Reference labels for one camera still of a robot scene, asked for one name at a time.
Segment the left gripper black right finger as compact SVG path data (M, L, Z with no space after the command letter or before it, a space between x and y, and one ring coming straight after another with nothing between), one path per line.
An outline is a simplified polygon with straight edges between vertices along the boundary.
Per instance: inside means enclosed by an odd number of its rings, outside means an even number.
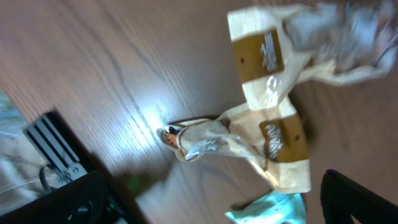
M326 224L397 224L397 205L333 169L322 178L320 201Z

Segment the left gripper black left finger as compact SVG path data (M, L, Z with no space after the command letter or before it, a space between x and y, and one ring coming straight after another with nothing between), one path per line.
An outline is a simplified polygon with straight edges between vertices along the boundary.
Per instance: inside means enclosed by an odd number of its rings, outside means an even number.
M2 224L99 223L108 187L98 171L1 216Z

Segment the beige Paritree dried food bag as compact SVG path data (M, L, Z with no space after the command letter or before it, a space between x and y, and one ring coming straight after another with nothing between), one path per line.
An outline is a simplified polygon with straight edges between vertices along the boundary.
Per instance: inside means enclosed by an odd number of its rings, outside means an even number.
M242 157L281 193L311 190L310 159L301 119L285 97L278 106L250 110L242 104L216 119L194 119L157 130L181 161L204 154Z

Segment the beige Paritree snack bag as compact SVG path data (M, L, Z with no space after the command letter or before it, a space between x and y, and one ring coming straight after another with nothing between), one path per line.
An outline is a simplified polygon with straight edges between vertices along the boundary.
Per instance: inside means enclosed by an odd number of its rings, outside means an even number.
M250 6L227 15L234 59L252 110L276 107L298 82L350 85L391 71L392 1Z

